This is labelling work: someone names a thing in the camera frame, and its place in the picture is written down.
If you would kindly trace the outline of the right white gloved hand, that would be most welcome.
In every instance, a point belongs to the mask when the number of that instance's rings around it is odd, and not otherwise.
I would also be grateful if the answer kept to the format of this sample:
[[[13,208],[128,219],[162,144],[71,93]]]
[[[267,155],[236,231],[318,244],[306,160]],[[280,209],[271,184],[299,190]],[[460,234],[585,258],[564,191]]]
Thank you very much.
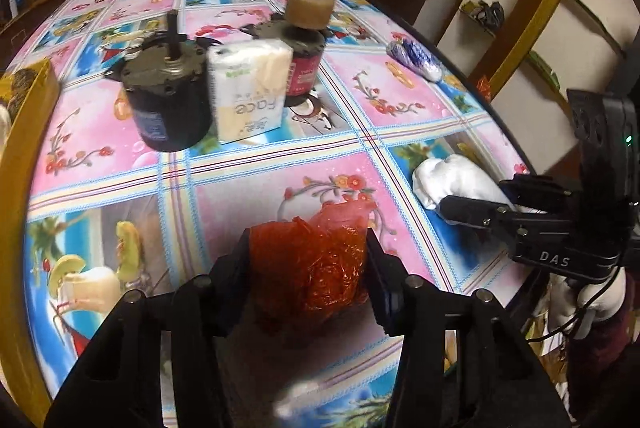
[[[550,284],[548,332],[573,339],[585,339],[594,326],[612,319],[626,297],[624,269],[601,284],[582,285],[559,275],[552,275]]]

